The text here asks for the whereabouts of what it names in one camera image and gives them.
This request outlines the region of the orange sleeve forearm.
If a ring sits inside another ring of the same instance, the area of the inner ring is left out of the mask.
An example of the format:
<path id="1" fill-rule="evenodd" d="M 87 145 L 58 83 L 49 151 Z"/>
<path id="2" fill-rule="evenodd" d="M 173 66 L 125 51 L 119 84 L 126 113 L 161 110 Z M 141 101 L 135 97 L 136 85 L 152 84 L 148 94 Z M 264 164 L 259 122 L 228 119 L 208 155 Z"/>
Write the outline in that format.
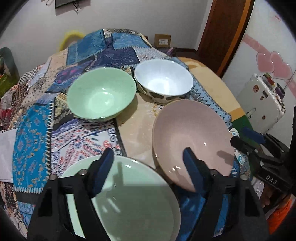
<path id="1" fill-rule="evenodd" d="M 283 222 L 291 208 L 292 203 L 293 201 L 291 197 L 286 198 L 269 216 L 267 224 L 270 235 L 273 234 Z"/>

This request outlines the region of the person right hand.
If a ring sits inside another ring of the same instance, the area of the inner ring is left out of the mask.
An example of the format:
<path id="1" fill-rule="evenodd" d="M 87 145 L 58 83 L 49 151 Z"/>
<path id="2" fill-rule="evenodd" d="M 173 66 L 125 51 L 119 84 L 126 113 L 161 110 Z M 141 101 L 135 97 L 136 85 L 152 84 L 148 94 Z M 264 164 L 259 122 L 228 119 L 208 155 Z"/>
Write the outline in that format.
<path id="1" fill-rule="evenodd" d="M 267 184 L 264 185 L 264 189 L 262 192 L 262 195 L 260 196 L 260 203 L 261 207 L 265 207 L 270 204 L 270 198 L 273 195 L 273 189 L 269 187 Z M 283 194 L 282 197 L 280 198 L 280 203 L 278 205 L 278 209 L 285 207 L 286 204 L 289 202 L 290 195 Z"/>

